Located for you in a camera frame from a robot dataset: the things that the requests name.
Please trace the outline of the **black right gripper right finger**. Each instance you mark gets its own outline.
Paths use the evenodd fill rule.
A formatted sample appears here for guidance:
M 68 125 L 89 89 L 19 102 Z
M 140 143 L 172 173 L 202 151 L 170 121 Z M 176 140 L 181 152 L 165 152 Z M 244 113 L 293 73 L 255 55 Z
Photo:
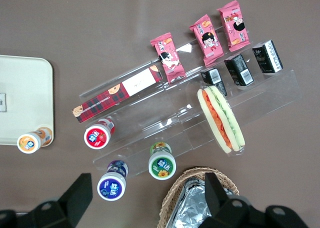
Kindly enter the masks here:
M 227 195 L 214 173 L 205 174 L 205 200 L 211 216 L 205 228 L 266 228 L 265 214 L 239 195 Z

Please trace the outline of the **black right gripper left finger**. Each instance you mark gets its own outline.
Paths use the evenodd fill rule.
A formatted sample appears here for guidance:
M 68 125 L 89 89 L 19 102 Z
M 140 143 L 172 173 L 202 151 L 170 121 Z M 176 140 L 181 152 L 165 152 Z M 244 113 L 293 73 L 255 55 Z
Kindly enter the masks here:
M 75 228 L 93 199 L 92 175 L 82 173 L 58 199 L 30 212 L 33 228 Z

